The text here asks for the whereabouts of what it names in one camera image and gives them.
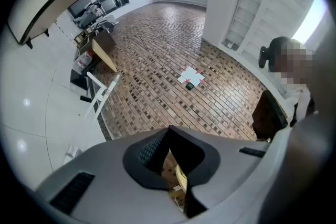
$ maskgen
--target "white chair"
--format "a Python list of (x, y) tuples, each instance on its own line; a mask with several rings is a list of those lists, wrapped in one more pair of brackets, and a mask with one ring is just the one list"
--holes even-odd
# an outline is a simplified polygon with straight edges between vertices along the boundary
[(93, 118), (93, 121), (98, 117), (101, 109), (103, 108), (107, 98), (109, 97), (111, 91), (113, 90), (114, 86), (116, 86), (119, 78), (120, 78), (120, 75), (118, 74), (116, 76), (116, 78), (111, 82), (111, 84), (109, 85), (108, 88), (106, 88), (106, 86), (101, 83), (94, 75), (92, 75), (90, 72), (87, 72), (87, 75), (90, 79), (93, 80), (94, 83), (96, 83), (100, 89), (98, 90), (98, 92), (96, 93), (96, 95), (94, 96), (94, 99), (92, 100), (91, 104), (90, 104), (90, 107), (88, 109), (88, 111), (86, 112), (85, 116), (84, 116), (84, 119), (88, 116), (90, 110), (93, 108), (93, 106), (95, 105), (95, 103), (97, 101), (100, 101), (100, 104), (99, 104), (99, 107), (96, 111), (96, 114)]

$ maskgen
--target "brick floor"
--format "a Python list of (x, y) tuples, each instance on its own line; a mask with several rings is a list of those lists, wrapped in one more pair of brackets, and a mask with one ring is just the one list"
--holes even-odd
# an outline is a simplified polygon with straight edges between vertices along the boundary
[[(111, 53), (117, 86), (103, 108), (114, 138), (171, 124), (254, 140), (252, 112), (265, 86), (237, 61), (202, 41), (205, 9), (155, 3), (118, 19)], [(199, 70), (204, 85), (188, 91), (178, 77)], [(104, 63), (95, 71), (103, 83), (116, 75)]]

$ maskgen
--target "black vent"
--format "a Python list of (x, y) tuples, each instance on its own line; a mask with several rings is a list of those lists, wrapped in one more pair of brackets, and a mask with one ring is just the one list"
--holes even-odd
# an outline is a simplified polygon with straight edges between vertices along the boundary
[(69, 215), (90, 186), (93, 179), (94, 175), (80, 172), (54, 199), (51, 200), (50, 204), (61, 212)]
[(253, 148), (249, 148), (249, 147), (242, 147), (239, 152), (244, 153), (244, 154), (248, 154), (248, 155), (252, 155), (252, 156), (256, 156), (259, 158), (262, 158), (264, 156), (264, 154), (266, 153), (265, 151), (259, 151), (259, 150), (255, 150)]

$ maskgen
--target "white tile floor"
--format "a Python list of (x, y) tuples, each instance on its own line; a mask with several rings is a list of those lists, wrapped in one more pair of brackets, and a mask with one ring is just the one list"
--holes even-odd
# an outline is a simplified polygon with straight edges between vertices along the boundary
[(49, 28), (49, 38), (19, 46), (8, 27), (0, 38), (1, 141), (18, 179), (35, 189), (58, 169), (72, 144), (86, 150), (105, 141), (99, 124), (84, 121), (86, 91), (70, 83), (80, 30), (64, 12)]

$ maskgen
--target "table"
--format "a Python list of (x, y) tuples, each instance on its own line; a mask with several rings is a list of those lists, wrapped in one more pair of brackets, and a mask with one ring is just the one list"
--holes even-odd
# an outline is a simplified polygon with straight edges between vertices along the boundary
[(109, 56), (109, 53), (113, 50), (114, 46), (115, 42), (110, 33), (106, 30), (90, 39), (83, 48), (85, 48), (85, 51), (92, 50), (94, 52), (92, 62), (82, 71), (82, 74), (79, 74), (72, 69), (70, 82), (87, 91), (88, 85), (85, 78), (86, 73), (94, 68), (100, 61), (105, 62), (114, 72), (117, 72), (116, 65)]

